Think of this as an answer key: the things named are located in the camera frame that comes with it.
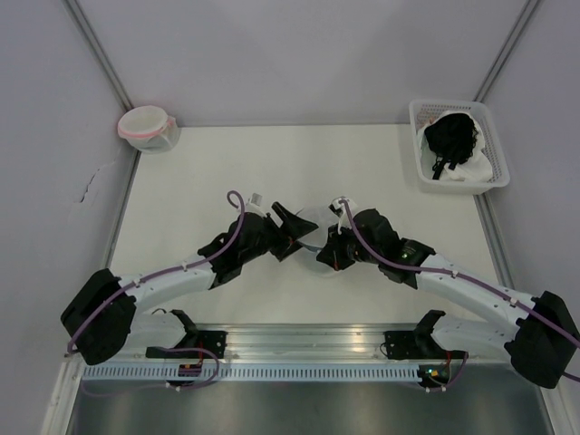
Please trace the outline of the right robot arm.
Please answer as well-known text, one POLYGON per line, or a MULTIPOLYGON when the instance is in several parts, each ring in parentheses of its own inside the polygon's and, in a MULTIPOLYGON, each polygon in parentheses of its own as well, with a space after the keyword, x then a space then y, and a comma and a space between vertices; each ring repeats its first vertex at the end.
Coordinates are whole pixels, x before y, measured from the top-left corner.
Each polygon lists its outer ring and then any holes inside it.
POLYGON ((505 361, 535 385, 554 389, 579 348, 579 331, 565 301, 485 282, 432 247, 399 237, 376 209, 353 213, 345 198, 324 210, 327 239, 317 261, 336 271, 377 265, 392 282, 437 295, 475 314, 453 318, 431 310, 415 326, 413 345, 425 358, 444 353, 505 361))

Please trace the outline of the black bra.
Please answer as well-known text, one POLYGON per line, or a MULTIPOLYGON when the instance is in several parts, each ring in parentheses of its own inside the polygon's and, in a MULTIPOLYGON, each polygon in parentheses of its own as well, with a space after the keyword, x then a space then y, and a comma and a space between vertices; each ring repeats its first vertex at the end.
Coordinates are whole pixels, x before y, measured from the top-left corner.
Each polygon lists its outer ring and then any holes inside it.
POLYGON ((428 148, 436 156, 432 166, 435 180, 444 169, 467 163, 474 154, 479 132, 467 113, 451 113, 437 119, 424 130, 428 148))

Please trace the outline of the round mesh laundry bag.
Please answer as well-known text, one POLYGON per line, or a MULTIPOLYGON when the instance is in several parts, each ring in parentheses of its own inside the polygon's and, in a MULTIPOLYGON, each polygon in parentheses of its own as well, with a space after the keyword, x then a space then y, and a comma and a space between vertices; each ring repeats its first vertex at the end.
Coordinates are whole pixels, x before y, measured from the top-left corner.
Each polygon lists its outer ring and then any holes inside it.
POLYGON ((335 271, 328 265, 318 262, 317 255, 326 245, 329 227, 338 223, 339 218, 328 206, 305 207, 297 212, 303 220, 315 223, 318 228, 298 239, 301 249, 293 254, 296 263, 316 276, 332 276, 335 271))

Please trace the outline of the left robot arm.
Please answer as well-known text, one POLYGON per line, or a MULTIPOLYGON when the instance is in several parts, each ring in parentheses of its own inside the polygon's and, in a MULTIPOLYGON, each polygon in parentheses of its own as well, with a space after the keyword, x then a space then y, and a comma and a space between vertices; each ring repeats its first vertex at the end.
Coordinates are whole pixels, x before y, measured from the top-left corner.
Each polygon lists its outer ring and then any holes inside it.
POLYGON ((108 268, 93 273, 60 317, 70 335, 68 353, 80 354, 89 365, 131 351, 150 359, 198 357, 207 346, 188 315, 181 309, 164 314, 152 309, 225 285, 265 254, 283 261, 300 249, 300 238, 319 228, 279 203, 273 211, 279 223, 247 204, 227 231, 178 265, 145 275, 116 276, 108 268))

